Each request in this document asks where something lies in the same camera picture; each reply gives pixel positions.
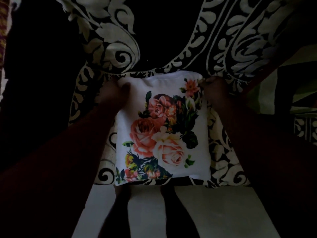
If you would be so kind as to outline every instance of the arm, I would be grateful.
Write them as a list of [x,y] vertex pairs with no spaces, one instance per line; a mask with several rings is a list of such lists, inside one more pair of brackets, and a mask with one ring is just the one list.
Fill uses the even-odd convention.
[[211,77],[202,86],[279,234],[312,231],[317,147],[280,131],[234,100],[223,79]]
[[0,174],[0,236],[9,237],[2,235],[6,232],[10,237],[72,235],[129,88],[107,83],[98,107]]

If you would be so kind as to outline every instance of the white floor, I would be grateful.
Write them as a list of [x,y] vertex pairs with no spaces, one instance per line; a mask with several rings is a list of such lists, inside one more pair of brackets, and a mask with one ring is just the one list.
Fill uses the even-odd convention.
[[[195,222],[200,238],[279,237],[252,188],[187,186],[175,190]],[[112,186],[94,185],[73,238],[97,237],[114,199]],[[164,209],[159,187],[134,186],[128,205],[131,238],[166,237]]]

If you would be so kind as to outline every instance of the hand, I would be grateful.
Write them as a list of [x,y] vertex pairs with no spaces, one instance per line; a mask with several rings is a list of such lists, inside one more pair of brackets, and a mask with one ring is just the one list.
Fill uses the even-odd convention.
[[221,107],[225,101],[230,99],[228,85],[221,77],[207,78],[200,83],[200,86],[204,88],[205,99],[212,104],[214,109]]
[[108,105],[119,111],[127,102],[130,92],[130,83],[119,87],[117,81],[112,79],[105,83],[100,89],[98,96],[99,105]]

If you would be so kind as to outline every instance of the yellow flower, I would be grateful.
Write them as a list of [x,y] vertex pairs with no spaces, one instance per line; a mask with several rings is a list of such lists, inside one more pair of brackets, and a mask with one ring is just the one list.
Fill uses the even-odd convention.
[[137,167],[137,164],[133,163],[133,156],[132,155],[127,154],[125,156],[125,165],[128,169],[132,169],[132,170],[134,170]]

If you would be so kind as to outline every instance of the floral pillow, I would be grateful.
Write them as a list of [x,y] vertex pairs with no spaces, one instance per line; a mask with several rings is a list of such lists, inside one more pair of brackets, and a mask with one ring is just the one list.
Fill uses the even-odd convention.
[[178,71],[131,83],[118,113],[116,184],[191,176],[210,179],[207,106],[200,74]]

